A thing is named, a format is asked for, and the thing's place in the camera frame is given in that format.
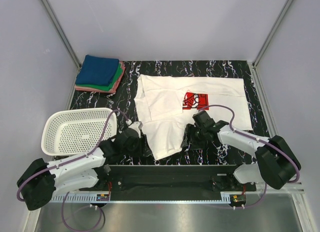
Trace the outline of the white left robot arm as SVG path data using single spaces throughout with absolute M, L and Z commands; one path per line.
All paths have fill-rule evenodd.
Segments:
M 98 187 L 105 178 L 103 168 L 116 163 L 122 156 L 147 157 L 151 150 L 147 136 L 127 128 L 99 142 L 92 152 L 80 153 L 62 160 L 34 160 L 17 181 L 17 199 L 29 211 L 37 210 L 58 195 Z

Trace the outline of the white Coca-Cola print t-shirt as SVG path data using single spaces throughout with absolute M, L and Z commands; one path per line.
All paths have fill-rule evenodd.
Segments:
M 156 160 L 182 150 L 187 124 L 205 109 L 215 121 L 229 121 L 241 130 L 252 130 L 244 81 L 220 77 L 171 77 L 141 74 L 134 98 L 142 132 Z

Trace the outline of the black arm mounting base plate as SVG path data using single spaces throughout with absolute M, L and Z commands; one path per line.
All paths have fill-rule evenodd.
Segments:
M 233 176 L 237 165 L 111 165 L 96 169 L 99 181 L 81 191 L 112 191 L 137 188 L 201 188 L 213 191 L 255 191 L 250 183 L 241 184 Z

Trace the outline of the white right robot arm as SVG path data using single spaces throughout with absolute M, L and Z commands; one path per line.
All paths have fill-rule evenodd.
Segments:
M 301 165 L 282 137 L 260 137 L 222 120 L 187 124 L 181 146 L 202 149 L 215 139 L 256 159 L 255 164 L 240 165 L 234 170 L 233 176 L 240 184 L 266 183 L 279 190 L 300 178 Z

